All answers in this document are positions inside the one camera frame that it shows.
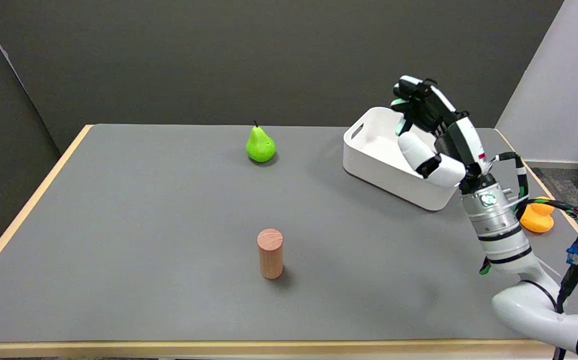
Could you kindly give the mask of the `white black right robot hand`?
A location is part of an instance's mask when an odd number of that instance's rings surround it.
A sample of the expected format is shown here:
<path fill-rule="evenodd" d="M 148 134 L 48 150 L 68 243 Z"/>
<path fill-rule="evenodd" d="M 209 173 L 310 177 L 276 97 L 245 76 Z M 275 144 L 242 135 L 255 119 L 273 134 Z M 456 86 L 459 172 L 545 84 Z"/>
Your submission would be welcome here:
<path fill-rule="evenodd" d="M 469 112 L 458 111 L 432 79 L 403 75 L 394 85 L 391 110 L 402 114 L 398 147 L 410 168 L 438 187 L 463 195 L 492 184 L 490 165 Z"/>

